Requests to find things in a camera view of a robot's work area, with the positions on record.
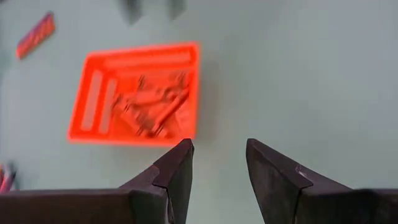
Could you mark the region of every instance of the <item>red plastic tray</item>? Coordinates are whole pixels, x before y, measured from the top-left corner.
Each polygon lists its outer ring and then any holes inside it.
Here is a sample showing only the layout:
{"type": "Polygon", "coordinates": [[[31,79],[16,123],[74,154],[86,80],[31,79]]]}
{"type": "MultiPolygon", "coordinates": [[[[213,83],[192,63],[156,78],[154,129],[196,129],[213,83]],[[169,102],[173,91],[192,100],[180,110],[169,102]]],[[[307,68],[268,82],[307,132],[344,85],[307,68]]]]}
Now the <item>red plastic tray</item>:
{"type": "Polygon", "coordinates": [[[68,139],[152,146],[171,146],[183,138],[193,139],[197,126],[199,61],[196,42],[89,54],[68,139]],[[170,94],[170,86],[176,85],[177,80],[178,86],[183,87],[170,94]],[[166,91],[168,95],[158,97],[166,91]],[[170,116],[161,119],[167,112],[170,116]],[[156,132],[147,129],[148,124],[153,124],[149,121],[160,120],[159,125],[155,124],[156,132]]]}

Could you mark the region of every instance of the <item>tabletop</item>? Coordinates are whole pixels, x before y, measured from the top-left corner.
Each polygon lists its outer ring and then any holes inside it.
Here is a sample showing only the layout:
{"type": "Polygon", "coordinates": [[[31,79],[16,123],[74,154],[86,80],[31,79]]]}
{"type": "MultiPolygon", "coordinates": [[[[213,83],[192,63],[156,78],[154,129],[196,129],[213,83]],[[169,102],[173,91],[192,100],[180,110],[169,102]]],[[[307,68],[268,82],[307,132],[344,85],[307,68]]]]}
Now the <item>tabletop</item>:
{"type": "Polygon", "coordinates": [[[245,160],[257,138],[349,187],[398,185],[398,2],[0,3],[0,158],[23,189],[117,187],[166,148],[70,144],[83,61],[94,50],[196,40],[200,103],[187,223],[262,223],[245,160]],[[16,45],[47,12],[57,30],[24,60],[16,45]]]}

